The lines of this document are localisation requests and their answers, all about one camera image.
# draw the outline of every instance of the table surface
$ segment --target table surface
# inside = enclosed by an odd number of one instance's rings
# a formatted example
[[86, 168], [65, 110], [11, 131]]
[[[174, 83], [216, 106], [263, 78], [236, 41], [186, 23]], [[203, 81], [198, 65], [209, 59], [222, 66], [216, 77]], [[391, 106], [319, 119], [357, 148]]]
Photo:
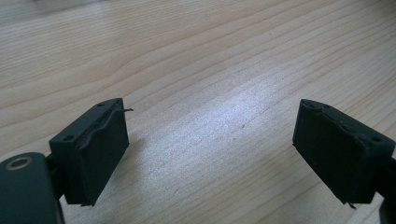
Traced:
[[291, 145], [302, 98], [396, 139], [393, 0], [3, 0], [1, 161], [122, 97], [131, 145], [67, 223], [378, 223]]

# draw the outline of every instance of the black plastic part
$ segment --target black plastic part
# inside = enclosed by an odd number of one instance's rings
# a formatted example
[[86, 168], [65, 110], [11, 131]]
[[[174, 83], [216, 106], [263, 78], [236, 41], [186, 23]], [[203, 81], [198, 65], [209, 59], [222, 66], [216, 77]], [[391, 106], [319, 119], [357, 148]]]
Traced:
[[375, 179], [376, 191], [396, 208], [396, 160], [393, 158], [380, 167]]
[[379, 208], [379, 220], [381, 224], [395, 224], [396, 223], [396, 202], [385, 199]]
[[395, 142], [328, 105], [302, 100], [293, 144], [342, 203], [370, 203]]
[[44, 155], [30, 152], [1, 162], [0, 180], [1, 224], [64, 223]]
[[49, 141], [68, 203], [94, 205], [129, 145], [121, 98], [95, 105]]

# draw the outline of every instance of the wooden table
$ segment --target wooden table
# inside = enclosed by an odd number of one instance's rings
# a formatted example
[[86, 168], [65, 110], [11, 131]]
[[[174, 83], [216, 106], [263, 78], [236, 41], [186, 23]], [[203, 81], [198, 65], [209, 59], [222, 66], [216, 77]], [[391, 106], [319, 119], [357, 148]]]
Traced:
[[131, 145], [67, 223], [378, 223], [291, 145], [300, 99], [396, 139], [393, 0], [3, 0], [0, 159], [122, 97]]

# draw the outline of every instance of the wood grain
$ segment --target wood grain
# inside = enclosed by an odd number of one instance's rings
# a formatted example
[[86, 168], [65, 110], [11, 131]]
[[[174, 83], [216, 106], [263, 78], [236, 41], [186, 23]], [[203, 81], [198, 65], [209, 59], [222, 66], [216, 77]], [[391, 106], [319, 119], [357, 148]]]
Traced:
[[379, 223], [291, 145], [300, 99], [396, 139], [392, 0], [0, 3], [0, 159], [123, 97], [131, 145], [67, 223]]

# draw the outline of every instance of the screw hole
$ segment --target screw hole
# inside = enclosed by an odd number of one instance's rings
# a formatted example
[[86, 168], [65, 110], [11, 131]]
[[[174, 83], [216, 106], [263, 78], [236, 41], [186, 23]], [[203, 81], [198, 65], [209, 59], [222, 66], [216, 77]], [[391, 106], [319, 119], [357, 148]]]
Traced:
[[70, 141], [70, 140], [72, 140], [73, 138], [74, 138], [73, 135], [67, 135], [67, 136], [64, 138], [64, 141]]
[[375, 142], [380, 142], [381, 141], [381, 139], [377, 138], [377, 137], [372, 137], [372, 140], [375, 141]]
[[32, 157], [20, 157], [11, 162], [6, 166], [9, 171], [19, 170], [25, 166], [28, 166], [33, 161]]

